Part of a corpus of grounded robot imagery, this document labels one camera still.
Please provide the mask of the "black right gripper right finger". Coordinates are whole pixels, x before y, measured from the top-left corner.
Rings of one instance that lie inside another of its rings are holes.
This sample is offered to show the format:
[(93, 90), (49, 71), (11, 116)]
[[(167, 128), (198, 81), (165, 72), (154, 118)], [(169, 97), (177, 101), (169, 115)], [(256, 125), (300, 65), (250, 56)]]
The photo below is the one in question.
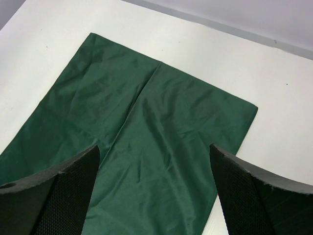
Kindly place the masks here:
[(313, 187), (250, 164), (215, 144), (210, 164), (230, 235), (311, 235)]

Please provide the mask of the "dark green cloth napkin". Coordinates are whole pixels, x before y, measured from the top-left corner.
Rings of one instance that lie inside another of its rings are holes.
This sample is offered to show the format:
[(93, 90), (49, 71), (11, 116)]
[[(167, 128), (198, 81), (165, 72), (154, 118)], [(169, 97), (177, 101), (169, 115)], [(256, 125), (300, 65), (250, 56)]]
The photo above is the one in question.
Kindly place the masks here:
[(217, 191), (210, 145), (237, 153), (258, 108), (90, 34), (0, 156), (2, 184), (92, 145), (85, 235), (200, 235)]

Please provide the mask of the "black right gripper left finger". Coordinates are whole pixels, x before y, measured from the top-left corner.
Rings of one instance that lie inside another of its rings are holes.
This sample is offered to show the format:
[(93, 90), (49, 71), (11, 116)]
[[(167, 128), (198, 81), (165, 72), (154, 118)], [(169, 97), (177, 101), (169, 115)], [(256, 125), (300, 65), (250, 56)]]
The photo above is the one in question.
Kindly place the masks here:
[(2, 235), (80, 235), (96, 175), (100, 150), (91, 146), (71, 159), (1, 185)]

